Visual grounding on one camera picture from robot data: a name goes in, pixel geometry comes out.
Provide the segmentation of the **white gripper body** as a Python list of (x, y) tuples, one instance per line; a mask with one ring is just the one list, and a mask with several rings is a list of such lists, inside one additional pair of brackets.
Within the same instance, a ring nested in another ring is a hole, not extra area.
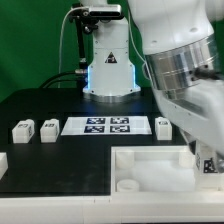
[(153, 93), (164, 117), (224, 156), (223, 80), (200, 80), (184, 90), (181, 100), (169, 100), (156, 89)]

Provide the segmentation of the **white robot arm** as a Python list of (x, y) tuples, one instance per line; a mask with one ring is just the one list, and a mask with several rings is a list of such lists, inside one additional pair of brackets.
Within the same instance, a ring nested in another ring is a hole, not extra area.
[(127, 0), (162, 115), (224, 156), (224, 80), (206, 0)]

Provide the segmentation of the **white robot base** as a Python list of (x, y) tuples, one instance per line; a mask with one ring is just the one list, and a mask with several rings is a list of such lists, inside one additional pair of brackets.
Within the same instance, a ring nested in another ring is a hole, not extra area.
[(98, 23), (93, 32), (93, 61), (88, 66), (84, 97), (105, 103), (126, 101), (137, 95), (135, 66), (129, 59), (128, 22)]

